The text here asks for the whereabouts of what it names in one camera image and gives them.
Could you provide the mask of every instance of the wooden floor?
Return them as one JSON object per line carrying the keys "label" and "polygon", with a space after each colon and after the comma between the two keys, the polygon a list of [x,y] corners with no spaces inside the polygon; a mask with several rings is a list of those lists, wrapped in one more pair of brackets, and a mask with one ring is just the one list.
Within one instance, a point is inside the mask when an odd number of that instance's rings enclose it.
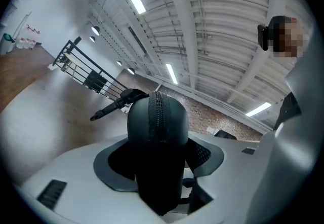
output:
{"label": "wooden floor", "polygon": [[55,69],[20,92],[0,114],[0,153],[22,184],[60,154],[127,133],[121,110],[91,122],[112,101]]}
{"label": "wooden floor", "polygon": [[14,48],[0,55],[0,112],[28,85],[50,72],[47,66],[53,61],[41,46],[33,50]]}

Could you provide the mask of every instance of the white wall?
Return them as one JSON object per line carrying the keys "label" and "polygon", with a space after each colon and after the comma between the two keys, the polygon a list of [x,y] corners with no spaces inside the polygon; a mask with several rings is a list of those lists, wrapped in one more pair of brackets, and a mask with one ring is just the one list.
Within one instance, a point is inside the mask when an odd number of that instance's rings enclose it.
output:
{"label": "white wall", "polygon": [[[78,31],[77,35],[82,40],[77,46],[112,77],[116,78],[123,68],[116,63],[115,50],[112,49],[101,35],[95,35],[91,27],[91,24],[86,24]],[[94,36],[96,42],[92,42],[89,38],[90,36]]]}
{"label": "white wall", "polygon": [[38,42],[54,57],[85,24],[89,0],[23,0],[7,21],[5,32],[13,34],[25,14],[25,24],[40,31]]}

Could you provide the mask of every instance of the white ceiling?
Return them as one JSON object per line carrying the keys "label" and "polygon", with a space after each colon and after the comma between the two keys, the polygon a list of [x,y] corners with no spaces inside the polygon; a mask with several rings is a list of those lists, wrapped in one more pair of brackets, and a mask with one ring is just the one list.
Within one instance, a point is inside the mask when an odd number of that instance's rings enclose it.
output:
{"label": "white ceiling", "polygon": [[272,107],[251,120],[264,129],[273,127],[290,92],[284,78],[295,60],[263,51],[257,26],[275,15],[295,17],[309,38],[312,19],[303,0],[141,1],[146,12],[139,15],[130,0],[90,0],[88,18],[102,22],[101,33],[116,58],[169,83],[165,64],[170,63],[178,87],[241,116],[268,101]]}

